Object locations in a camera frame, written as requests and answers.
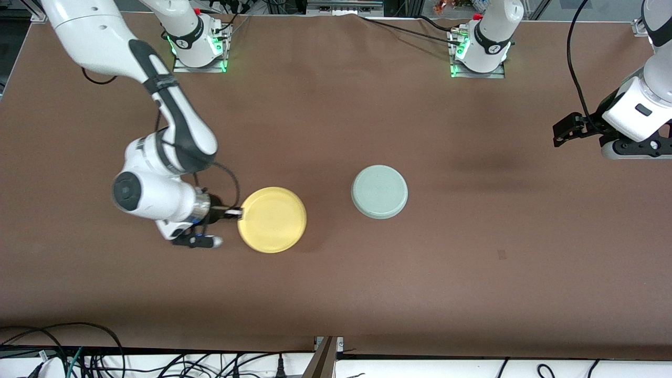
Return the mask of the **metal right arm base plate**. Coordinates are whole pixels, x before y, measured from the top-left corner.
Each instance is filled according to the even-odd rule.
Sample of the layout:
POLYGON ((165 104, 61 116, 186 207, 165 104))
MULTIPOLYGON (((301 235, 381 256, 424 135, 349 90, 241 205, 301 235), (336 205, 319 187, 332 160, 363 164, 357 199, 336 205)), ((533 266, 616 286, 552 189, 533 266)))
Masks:
POLYGON ((175 58, 173 71, 174 72, 208 72, 209 74, 218 74, 221 72, 227 72, 228 64, 228 53, 224 53, 218 56, 212 56, 211 54, 202 55, 196 53, 184 53, 180 57, 175 58), (204 63, 206 58, 212 58, 212 60, 202 66, 189 66, 187 63, 204 63))

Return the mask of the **grey metal equipment box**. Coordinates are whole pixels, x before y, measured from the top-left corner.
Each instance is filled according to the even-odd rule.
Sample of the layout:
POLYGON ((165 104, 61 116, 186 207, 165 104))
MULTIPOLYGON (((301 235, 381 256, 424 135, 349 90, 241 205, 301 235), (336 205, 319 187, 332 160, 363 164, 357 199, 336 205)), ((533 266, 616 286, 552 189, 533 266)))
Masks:
POLYGON ((306 14, 384 17, 384 2, 383 0, 306 0, 306 14))

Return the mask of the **pale green round plate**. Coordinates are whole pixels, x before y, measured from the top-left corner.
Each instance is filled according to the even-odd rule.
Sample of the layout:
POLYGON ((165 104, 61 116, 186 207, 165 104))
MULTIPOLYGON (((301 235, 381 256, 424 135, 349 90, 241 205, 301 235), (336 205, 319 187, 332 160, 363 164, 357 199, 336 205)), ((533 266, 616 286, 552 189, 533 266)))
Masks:
POLYGON ((403 175, 387 165, 367 166, 351 184, 351 200, 355 208, 374 219, 398 215, 405 208, 409 195, 403 175))

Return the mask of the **aluminium profile post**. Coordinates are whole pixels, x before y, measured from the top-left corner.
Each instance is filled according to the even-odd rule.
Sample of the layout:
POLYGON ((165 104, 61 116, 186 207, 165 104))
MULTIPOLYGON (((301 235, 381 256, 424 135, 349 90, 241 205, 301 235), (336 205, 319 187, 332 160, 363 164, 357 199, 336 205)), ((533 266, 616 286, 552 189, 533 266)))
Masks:
POLYGON ((343 337, 316 337, 315 352, 301 378, 335 378, 336 361, 343 350, 343 337))

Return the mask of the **yellow round plate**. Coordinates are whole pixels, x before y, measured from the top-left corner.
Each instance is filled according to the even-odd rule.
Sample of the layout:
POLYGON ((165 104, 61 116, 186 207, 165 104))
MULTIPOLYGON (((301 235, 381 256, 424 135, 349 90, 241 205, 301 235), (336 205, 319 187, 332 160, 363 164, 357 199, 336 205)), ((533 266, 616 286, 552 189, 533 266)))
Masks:
POLYGON ((300 241, 307 227, 307 211, 299 196, 285 187, 264 187, 242 204, 238 234, 254 251, 275 254, 300 241))

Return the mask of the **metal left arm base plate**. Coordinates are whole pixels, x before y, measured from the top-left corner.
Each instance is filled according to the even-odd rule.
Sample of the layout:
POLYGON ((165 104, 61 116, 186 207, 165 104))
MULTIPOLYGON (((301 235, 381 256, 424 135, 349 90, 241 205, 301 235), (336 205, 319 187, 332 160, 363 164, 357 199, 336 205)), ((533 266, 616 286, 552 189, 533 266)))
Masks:
POLYGON ((450 64, 451 77, 455 78, 482 78, 482 79, 504 79, 506 77, 506 70, 503 63, 492 72, 476 72, 468 69, 461 61, 452 62, 450 64))

